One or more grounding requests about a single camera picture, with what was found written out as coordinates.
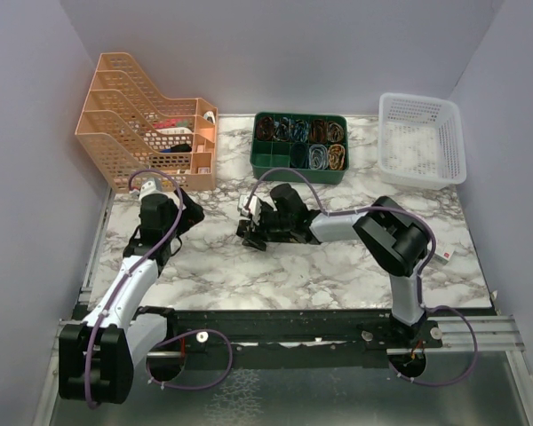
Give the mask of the black floral necktie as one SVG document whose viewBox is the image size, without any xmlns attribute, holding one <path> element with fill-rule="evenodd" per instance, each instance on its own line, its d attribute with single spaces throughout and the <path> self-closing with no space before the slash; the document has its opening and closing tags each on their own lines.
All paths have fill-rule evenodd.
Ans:
<svg viewBox="0 0 533 426">
<path fill-rule="evenodd" d="M 263 249 L 268 242 L 297 243 L 319 245 L 320 242 L 310 232 L 263 232 L 250 228 L 239 228 L 236 235 L 243 239 L 243 244 L 256 249 Z"/>
</svg>

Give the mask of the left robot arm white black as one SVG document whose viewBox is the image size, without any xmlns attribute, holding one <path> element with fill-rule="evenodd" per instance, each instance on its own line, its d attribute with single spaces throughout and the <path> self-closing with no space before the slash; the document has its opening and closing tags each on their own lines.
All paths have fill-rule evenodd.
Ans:
<svg viewBox="0 0 533 426">
<path fill-rule="evenodd" d="M 172 243 L 204 219 L 203 207 L 183 189 L 171 195 L 146 183 L 140 191 L 140 223 L 101 302 L 59 336 L 59 395 L 93 406 L 121 404 L 134 370 L 150 347 L 172 348 L 179 330 L 161 314 L 135 319 L 140 302 L 177 251 Z"/>
</svg>

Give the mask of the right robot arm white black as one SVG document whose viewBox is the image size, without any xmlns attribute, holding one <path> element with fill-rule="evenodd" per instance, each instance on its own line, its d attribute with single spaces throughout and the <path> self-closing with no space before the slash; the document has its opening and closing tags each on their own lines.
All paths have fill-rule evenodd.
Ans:
<svg viewBox="0 0 533 426">
<path fill-rule="evenodd" d="M 426 223 L 387 196 L 368 207 L 346 212 L 310 209 L 289 184 L 273 188 L 272 205 L 254 194 L 242 195 L 236 235 L 246 247 L 265 251 L 269 242 L 320 245 L 334 241 L 361 241 L 389 275 L 392 293 L 390 336 L 410 347 L 422 334 L 426 309 L 422 297 L 422 270 L 435 248 Z"/>
</svg>

